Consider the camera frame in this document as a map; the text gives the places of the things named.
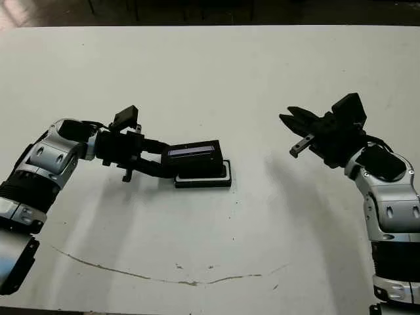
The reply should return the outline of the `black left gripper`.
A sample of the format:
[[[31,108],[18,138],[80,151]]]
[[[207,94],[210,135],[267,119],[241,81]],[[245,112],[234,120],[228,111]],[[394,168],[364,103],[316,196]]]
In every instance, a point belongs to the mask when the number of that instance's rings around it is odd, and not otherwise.
[[[104,166],[115,163],[125,170],[123,182],[130,182],[133,174],[133,163],[141,151],[151,154],[162,154],[170,147],[165,142],[144,138],[144,135],[132,131],[126,133],[100,131],[94,143],[95,157],[102,160]],[[141,159],[138,171],[152,177],[170,179],[179,174],[179,170],[168,163]]]

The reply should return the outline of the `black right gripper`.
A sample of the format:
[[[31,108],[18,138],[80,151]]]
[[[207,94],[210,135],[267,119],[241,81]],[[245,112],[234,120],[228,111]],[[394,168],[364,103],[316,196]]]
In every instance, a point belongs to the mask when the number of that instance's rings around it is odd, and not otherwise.
[[[294,158],[308,148],[334,169],[344,167],[365,145],[364,114],[328,111],[318,117],[297,106],[289,106],[287,109],[291,115],[280,114],[280,120],[293,133],[302,137],[289,151]]]

